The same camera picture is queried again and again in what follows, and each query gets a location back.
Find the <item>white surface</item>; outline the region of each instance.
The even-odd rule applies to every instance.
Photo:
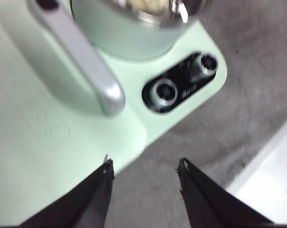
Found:
[[[270,220],[287,224],[287,123],[227,190]]]

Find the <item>silver knob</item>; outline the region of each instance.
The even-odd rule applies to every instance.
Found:
[[[158,80],[150,90],[150,99],[159,108],[173,105],[177,95],[175,83],[167,78]]]

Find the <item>black control panel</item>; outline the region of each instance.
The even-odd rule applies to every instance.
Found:
[[[212,81],[217,68],[211,54],[193,53],[148,82],[142,90],[143,101],[155,112],[169,112]]]

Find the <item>kitchen appliance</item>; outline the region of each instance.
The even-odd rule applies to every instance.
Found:
[[[70,2],[60,3],[72,16]],[[26,1],[0,0],[0,225],[20,224],[69,192],[106,154],[118,173],[219,91],[227,76],[223,55],[199,21],[151,60],[126,60],[94,46],[125,97],[119,112],[105,115],[103,90],[92,87],[89,75],[62,46]],[[206,84],[178,91],[185,99],[171,110],[158,112],[146,104],[144,89],[155,79],[172,85],[169,79],[181,89],[170,74],[176,66],[181,67],[176,77],[189,77],[187,86],[195,84],[191,74],[200,71],[204,53],[217,63]],[[163,85],[158,94],[168,89]]]

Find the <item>knob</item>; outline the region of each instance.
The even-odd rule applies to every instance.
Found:
[[[158,80],[150,90],[150,99],[159,108],[168,107],[177,99],[177,87],[173,81],[167,78]]]
[[[190,63],[191,74],[189,74],[189,81],[191,83],[197,83],[210,78],[216,73],[218,66],[218,61],[213,55],[209,53],[198,55]]]

